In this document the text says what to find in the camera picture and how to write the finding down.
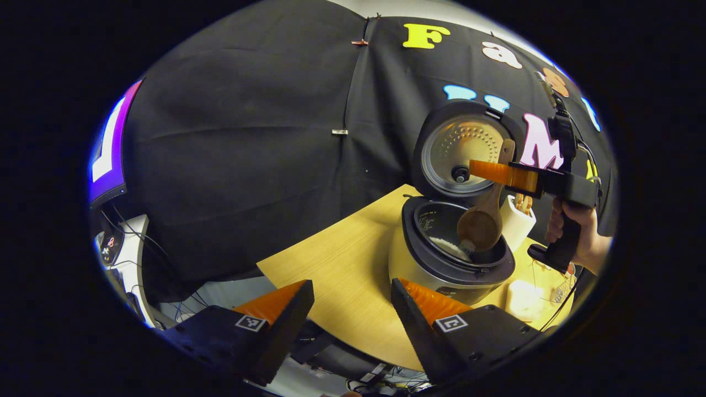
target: rice cooker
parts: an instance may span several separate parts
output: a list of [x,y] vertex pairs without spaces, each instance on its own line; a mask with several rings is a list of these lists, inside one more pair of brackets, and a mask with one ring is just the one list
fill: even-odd
[[388,257],[390,281],[405,278],[474,304],[513,274],[515,258],[504,237],[487,251],[466,252],[458,247],[456,225],[493,184],[470,175],[468,160],[497,162],[503,140],[519,131],[510,117],[468,100],[427,116],[412,158],[412,183],[422,196],[408,196],[402,207]]

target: monitor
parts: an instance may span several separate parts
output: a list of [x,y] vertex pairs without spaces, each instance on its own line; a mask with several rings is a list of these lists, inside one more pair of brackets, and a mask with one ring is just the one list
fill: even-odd
[[123,128],[142,80],[134,83],[115,104],[97,137],[88,168],[88,202],[96,208],[126,192],[122,161]]

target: purple screen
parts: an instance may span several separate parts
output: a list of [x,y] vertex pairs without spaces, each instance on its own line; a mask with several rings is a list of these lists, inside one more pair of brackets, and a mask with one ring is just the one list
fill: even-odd
[[121,144],[125,118],[142,80],[133,84],[115,105],[98,141],[96,156],[88,169],[88,202],[92,203],[111,189],[125,184]]

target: rice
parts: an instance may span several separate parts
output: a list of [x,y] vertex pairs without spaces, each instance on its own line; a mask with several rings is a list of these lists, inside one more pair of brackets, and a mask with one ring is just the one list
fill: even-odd
[[449,254],[459,258],[463,259],[464,261],[471,261],[471,258],[468,257],[468,255],[457,245],[454,245],[453,243],[450,243],[444,239],[439,239],[436,237],[430,237],[429,238],[431,242],[436,244],[437,247],[443,249],[444,251],[448,252]]

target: rice cooker lid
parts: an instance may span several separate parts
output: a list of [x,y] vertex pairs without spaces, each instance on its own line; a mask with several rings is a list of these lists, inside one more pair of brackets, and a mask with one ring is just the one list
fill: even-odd
[[468,174],[468,160],[497,162],[506,138],[519,125],[498,110],[470,100],[451,100],[429,113],[412,157],[412,183],[430,199],[467,205],[493,182]]

